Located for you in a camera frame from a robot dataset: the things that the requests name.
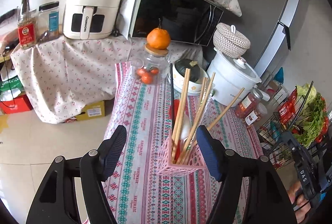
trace silver bolt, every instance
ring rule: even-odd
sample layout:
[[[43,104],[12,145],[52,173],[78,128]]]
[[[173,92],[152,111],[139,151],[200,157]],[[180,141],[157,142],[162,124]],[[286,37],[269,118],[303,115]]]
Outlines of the silver bolt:
[[[63,161],[63,157],[62,157],[62,156],[57,156],[57,157],[55,158],[55,162],[56,162],[56,163],[59,163],[59,162],[61,162],[61,161]]]
[[[267,156],[260,156],[261,161],[268,162],[269,158]]]
[[[89,156],[90,157],[93,157],[93,156],[95,156],[97,154],[98,154],[98,151],[96,149],[92,149],[92,150],[89,151]]]
[[[227,149],[226,151],[225,151],[225,154],[227,155],[227,156],[234,156],[234,151],[232,150],[232,149]]]

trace red label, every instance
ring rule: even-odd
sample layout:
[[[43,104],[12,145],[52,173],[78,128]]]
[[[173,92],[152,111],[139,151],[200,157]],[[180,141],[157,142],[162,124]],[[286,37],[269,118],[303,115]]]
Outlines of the red label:
[[[35,41],[33,23],[19,27],[18,32],[21,46]]]

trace jar label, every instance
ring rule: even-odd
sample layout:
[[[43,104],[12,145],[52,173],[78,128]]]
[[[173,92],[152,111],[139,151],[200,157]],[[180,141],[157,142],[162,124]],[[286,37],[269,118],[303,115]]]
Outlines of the jar label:
[[[57,31],[59,28],[59,12],[49,14],[49,31]]]
[[[249,99],[249,96],[245,97],[245,99],[242,101],[242,105],[243,105],[244,109],[247,109],[250,104],[251,104],[251,100]]]
[[[253,110],[246,118],[245,121],[248,126],[254,123],[257,120],[258,116],[255,114],[255,110]]]
[[[35,41],[34,24],[27,24],[18,29],[21,46]]]

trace pink plastic basket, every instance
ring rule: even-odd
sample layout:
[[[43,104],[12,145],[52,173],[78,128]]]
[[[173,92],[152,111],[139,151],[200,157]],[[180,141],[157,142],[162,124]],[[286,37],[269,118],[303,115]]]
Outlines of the pink plastic basket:
[[[198,145],[195,145],[190,153],[188,165],[178,165],[171,162],[172,139],[167,137],[158,154],[157,174],[170,176],[184,176],[199,169],[206,169],[202,153]]]

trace spice jar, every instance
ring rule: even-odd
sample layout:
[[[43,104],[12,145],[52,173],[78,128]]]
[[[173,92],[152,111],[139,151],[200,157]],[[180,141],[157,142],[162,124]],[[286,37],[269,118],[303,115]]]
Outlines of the spice jar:
[[[17,31],[22,49],[27,49],[36,44],[37,34],[36,9],[20,15],[17,23]]]
[[[247,124],[247,126],[250,126],[255,121],[259,121],[264,115],[267,115],[268,110],[262,103],[258,103],[257,107],[248,114],[244,121]]]
[[[155,49],[146,44],[131,62],[135,75],[142,83],[159,84],[168,73],[168,50]]]
[[[263,99],[260,90],[252,88],[249,94],[235,108],[235,115],[238,118],[245,118],[252,110],[256,108],[258,103]]]
[[[51,41],[59,37],[59,2],[39,6],[38,42]]]

